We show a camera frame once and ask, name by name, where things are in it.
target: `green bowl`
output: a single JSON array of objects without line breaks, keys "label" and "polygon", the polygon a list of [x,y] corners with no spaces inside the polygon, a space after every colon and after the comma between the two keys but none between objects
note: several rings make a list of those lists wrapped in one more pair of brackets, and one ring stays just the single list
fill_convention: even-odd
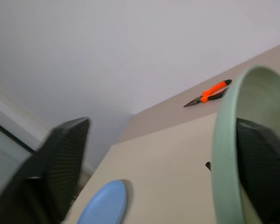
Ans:
[{"label": "green bowl", "polygon": [[236,118],[271,128],[280,138],[280,75],[254,67],[231,84],[217,115],[212,146],[212,189],[218,224],[247,224],[249,211],[238,177]]}]

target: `white wall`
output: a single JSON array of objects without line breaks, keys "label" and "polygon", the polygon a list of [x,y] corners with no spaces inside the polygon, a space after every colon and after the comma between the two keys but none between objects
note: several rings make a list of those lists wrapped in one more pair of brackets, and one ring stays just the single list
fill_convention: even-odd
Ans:
[{"label": "white wall", "polygon": [[0,0],[0,91],[48,128],[90,116],[95,169],[133,113],[278,44],[280,0]]},{"label": "white wall", "polygon": [[[0,125],[31,147],[33,150],[39,149],[40,145],[45,141],[47,135],[50,132],[49,127],[45,127],[41,121],[37,120],[34,115],[30,114],[24,107],[21,106],[19,102],[12,100],[1,91]],[[83,162],[83,169],[88,174],[92,175],[96,167],[94,167],[91,164],[91,160],[87,159],[86,157]]]}]

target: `table surface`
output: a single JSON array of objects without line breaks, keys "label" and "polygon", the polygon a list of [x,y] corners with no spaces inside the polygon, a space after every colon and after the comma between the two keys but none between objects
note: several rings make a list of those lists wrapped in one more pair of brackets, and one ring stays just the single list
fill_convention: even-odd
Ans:
[{"label": "table surface", "polygon": [[77,223],[94,194],[112,180],[128,191],[124,224],[214,224],[211,160],[216,114],[114,145],[64,224]]}]

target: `blue plate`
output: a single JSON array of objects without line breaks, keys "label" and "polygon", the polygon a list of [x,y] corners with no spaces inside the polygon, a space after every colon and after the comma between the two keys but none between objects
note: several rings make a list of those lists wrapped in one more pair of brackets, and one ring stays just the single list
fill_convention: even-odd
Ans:
[{"label": "blue plate", "polygon": [[88,202],[78,224],[120,224],[126,210],[126,187],[122,181],[111,181]]}]

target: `pliers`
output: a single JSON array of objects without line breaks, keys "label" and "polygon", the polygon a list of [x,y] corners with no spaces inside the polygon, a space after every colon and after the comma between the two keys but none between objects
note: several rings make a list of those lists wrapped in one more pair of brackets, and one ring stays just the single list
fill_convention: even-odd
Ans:
[{"label": "pliers", "polygon": [[223,91],[221,91],[217,94],[214,94],[214,93],[217,92],[218,90],[228,86],[231,82],[232,82],[231,79],[227,79],[225,81],[222,81],[222,82],[214,85],[209,90],[204,91],[201,96],[193,99],[191,102],[187,103],[183,107],[193,106],[193,105],[196,105],[196,104],[199,104],[199,103],[207,103],[210,100],[220,99],[224,95],[224,93],[228,90],[228,88],[224,89]]}]

